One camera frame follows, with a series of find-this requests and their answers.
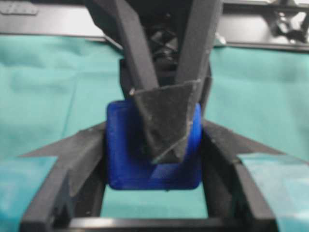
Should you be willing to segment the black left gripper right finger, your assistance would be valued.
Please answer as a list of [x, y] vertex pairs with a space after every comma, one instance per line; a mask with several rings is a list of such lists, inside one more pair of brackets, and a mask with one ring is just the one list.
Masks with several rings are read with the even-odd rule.
[[283, 152], [205, 119], [199, 151], [209, 220], [216, 227], [277, 227], [273, 210], [238, 156]]

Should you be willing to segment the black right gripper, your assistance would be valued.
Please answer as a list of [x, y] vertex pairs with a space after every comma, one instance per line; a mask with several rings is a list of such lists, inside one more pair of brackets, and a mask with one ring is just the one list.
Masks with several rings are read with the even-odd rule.
[[196, 104], [211, 87], [220, 0], [86, 0], [94, 24], [122, 45], [152, 164], [182, 162]]

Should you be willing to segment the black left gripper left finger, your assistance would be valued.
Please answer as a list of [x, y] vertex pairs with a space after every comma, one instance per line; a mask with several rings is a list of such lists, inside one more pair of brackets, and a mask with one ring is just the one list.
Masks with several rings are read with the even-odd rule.
[[100, 215], [105, 190], [105, 129], [100, 123], [23, 155], [56, 158], [27, 207], [21, 227], [67, 227]]

